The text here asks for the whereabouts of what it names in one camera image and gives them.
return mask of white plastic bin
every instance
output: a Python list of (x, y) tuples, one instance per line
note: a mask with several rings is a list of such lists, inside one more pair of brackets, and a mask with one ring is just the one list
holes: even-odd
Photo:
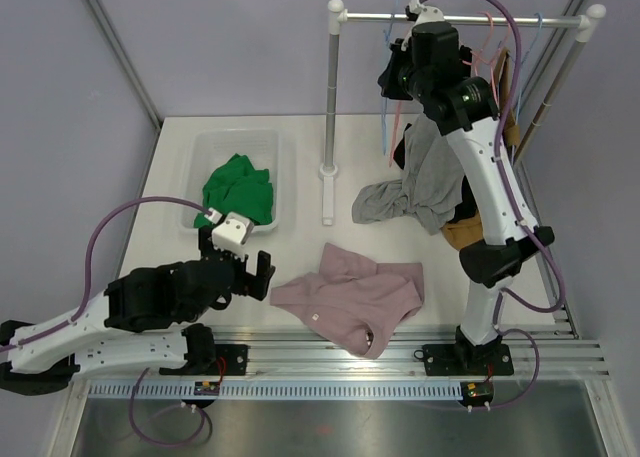
[[(205, 132), (196, 136), (191, 155), (183, 172), (182, 197), (202, 203), (202, 187), (214, 170), (226, 164), (234, 154), (246, 155), (256, 170), (269, 169), (273, 185), (273, 222), (256, 225), (253, 232), (270, 232), (280, 219), (282, 199), (278, 190), (282, 172), (280, 164), (280, 136), (271, 129), (230, 129)], [(181, 230), (196, 233), (193, 220), (197, 212), (188, 207), (179, 210), (178, 225)]]

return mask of wall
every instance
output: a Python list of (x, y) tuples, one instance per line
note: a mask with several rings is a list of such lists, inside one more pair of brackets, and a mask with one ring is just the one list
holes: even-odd
[(526, 157), (584, 337), (600, 340), (640, 443), (637, 0), (590, 0), (608, 15)]
[[(164, 116), (320, 114), (326, 110), (329, 0), (103, 0), (145, 87)], [(399, 0), (400, 9), (409, 0)], [(501, 0), (519, 15), (557, 15), (567, 0)], [(344, 0), (355, 12), (391, 12), (393, 0)], [(494, 11), (479, 0), (439, 0), (445, 14)], [(379, 112), (385, 24), (344, 27), (338, 111)], [(406, 32), (397, 26), (397, 35)], [(479, 45), (486, 28), (462, 38)], [(498, 38), (505, 30), (496, 31)], [(535, 31), (523, 32), (528, 46)], [(537, 46), (536, 53), (542, 49)]]
[[(0, 0), (0, 320), (42, 321), (82, 295), (93, 227), (136, 195), (154, 142), (81, 0)], [(105, 231), (94, 288), (128, 219)], [(0, 392), (3, 455), (40, 455), (60, 396)]]

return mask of white table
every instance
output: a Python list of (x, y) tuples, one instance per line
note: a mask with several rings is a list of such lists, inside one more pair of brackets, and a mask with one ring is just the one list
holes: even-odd
[[(406, 119), (401, 123), (404, 128)], [(424, 268), (425, 303), (422, 310), (402, 324), (398, 332), (451, 329), (462, 319), (468, 278), (457, 252), (442, 235), (429, 236), (412, 217), (401, 217), (369, 225), (354, 224), (351, 204), (368, 184), (400, 175), (382, 155), (380, 117), (345, 115), (337, 119), (335, 225), (321, 223), (321, 161), (323, 116), (266, 117), (174, 117), (167, 118), (144, 188), (144, 196), (181, 195), (182, 176), (195, 137), (211, 130), (271, 128), (280, 133), (283, 145), (283, 212), (278, 227), (270, 234), (254, 235), (247, 253), (265, 250), (272, 255), (276, 274), (272, 286), (282, 285), (318, 269), (322, 248), (331, 242), (361, 253), (377, 262), (421, 262)], [(158, 266), (175, 261), (198, 259), (195, 233), (179, 227), (182, 209), (172, 204), (146, 204), (137, 214), (126, 250), (122, 274), (136, 267)], [(547, 306), (545, 287), (535, 259), (528, 261), (516, 278), (514, 289), (530, 302)], [(306, 327), (293, 315), (271, 307), (268, 299), (257, 302), (234, 297), (223, 312), (209, 311), (204, 323), (224, 332), (287, 332)], [(549, 314), (536, 314), (507, 299), (502, 322), (540, 327), (554, 324)]]

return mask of green cloth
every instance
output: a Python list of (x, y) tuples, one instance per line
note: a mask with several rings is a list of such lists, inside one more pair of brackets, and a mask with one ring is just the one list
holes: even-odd
[[(269, 170), (256, 170), (249, 157), (235, 154), (229, 162), (217, 168), (202, 189), (202, 205), (218, 212), (235, 212), (248, 217), (256, 225), (273, 222), (273, 185)], [(193, 222), (196, 228), (210, 225), (200, 213)]]

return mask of robotic arm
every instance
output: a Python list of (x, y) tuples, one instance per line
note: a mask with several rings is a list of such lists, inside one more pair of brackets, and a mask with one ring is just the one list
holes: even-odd
[[(260, 251), (256, 274), (246, 271), (249, 219), (215, 211), (209, 218), (213, 225), (199, 230), (200, 260), (135, 269), (94, 297), (75, 321), (74, 309), (38, 325), (4, 322), (0, 343), (15, 348), (0, 364), (0, 388), (41, 395), (80, 377), (146, 367), (165, 375), (216, 374), (216, 351), (230, 346), (216, 346), (211, 328), (196, 322), (209, 308), (226, 309), (232, 294), (264, 300), (275, 267)], [(23, 343), (65, 321), (57, 332)], [(184, 322), (193, 325), (170, 331)], [(149, 330), (165, 332), (136, 335)]]
[(502, 140), (496, 158), (499, 110), (489, 84), (471, 77), (470, 67), (463, 64), (471, 61), (471, 49), (460, 46), (457, 30), (444, 21), (439, 9), (412, 0), (407, 16), (415, 23), (405, 39), (391, 44), (391, 59), (378, 84), (384, 97), (422, 104), (460, 160), (478, 205), (484, 239), (460, 251), (471, 285), (451, 349), (459, 369), (448, 367), (465, 375), (486, 375), (487, 365), (504, 351), (494, 328), (500, 291), (511, 285), (522, 264), (538, 251), (513, 211), (497, 160), (504, 164), (526, 225), (544, 246), (554, 241), (554, 234), (550, 227), (539, 226), (529, 211)]

